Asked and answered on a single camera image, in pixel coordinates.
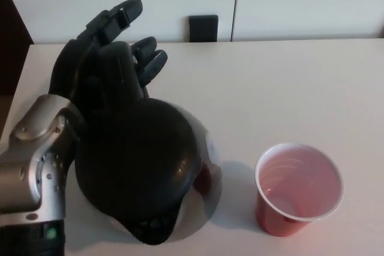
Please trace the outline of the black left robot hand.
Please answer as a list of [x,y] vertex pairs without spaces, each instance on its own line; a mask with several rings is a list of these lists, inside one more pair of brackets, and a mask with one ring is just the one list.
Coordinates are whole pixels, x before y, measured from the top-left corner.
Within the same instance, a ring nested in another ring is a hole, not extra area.
[[141,0],[127,0],[95,16],[59,54],[49,93],[79,110],[119,110],[147,97],[146,86],[165,66],[168,55],[155,37],[134,44],[117,36],[141,15]]

